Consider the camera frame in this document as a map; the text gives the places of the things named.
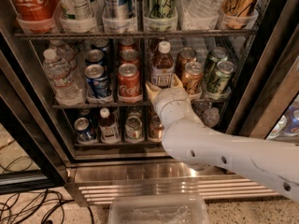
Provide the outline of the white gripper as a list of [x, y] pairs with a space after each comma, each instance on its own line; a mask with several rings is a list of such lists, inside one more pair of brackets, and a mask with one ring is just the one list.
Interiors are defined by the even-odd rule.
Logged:
[[192, 109], [188, 93], [182, 89], [183, 84], [176, 74], [172, 76], [172, 88], [164, 89], [146, 82], [149, 100], [153, 103], [154, 110], [164, 127], [168, 127], [180, 119], [201, 123], [200, 118]]

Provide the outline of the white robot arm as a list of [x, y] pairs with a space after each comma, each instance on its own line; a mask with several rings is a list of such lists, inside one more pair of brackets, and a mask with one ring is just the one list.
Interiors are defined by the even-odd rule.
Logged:
[[195, 169], [217, 166], [299, 201], [299, 146], [235, 136], [207, 127], [192, 109], [180, 82], [161, 89], [150, 82], [146, 89], [162, 121], [162, 145], [168, 155]]

